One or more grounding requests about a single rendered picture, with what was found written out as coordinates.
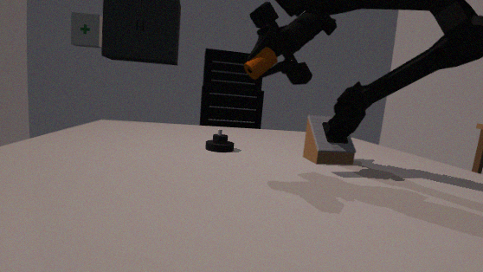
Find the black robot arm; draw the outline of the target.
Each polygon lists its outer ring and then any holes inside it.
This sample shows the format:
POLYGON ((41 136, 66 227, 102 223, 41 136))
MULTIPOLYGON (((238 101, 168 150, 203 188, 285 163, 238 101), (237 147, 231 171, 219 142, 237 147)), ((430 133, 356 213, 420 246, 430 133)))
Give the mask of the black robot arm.
POLYGON ((322 123, 326 139, 331 143, 347 144, 347 137, 356 131, 366 116, 365 110, 374 102, 437 70, 454 68, 483 57, 483 16, 478 16, 465 0, 275 1, 290 16, 300 15, 309 20, 314 37, 322 30, 329 36, 337 28, 336 19, 331 15, 358 9, 430 11, 444 33, 431 48, 370 85, 362 86, 358 81, 348 87, 334 105, 336 114, 322 123))

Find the orange knob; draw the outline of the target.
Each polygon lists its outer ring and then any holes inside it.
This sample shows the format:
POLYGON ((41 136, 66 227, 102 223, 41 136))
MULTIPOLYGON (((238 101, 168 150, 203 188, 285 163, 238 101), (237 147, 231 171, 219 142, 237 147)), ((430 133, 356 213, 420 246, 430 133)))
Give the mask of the orange knob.
POLYGON ((256 80, 277 62, 278 58, 274 51, 265 47, 257 56, 244 64, 244 69, 251 78, 256 80))

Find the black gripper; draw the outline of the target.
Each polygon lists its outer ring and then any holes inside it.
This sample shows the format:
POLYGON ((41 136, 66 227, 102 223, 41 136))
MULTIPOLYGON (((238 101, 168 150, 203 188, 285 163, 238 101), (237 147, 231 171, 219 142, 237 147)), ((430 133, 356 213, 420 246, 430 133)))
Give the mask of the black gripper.
POLYGON ((250 14, 253 23, 260 29, 257 31, 259 39, 248 56, 247 62, 257 56, 270 42, 274 41, 282 53, 284 61, 278 62, 258 78, 281 72, 287 74, 291 83, 305 85, 312 79, 312 73, 306 62, 298 63, 296 61, 293 53, 301 50, 308 41, 313 39, 313 26, 309 20, 298 16, 280 30, 275 21, 278 17, 270 2, 263 3, 250 14))

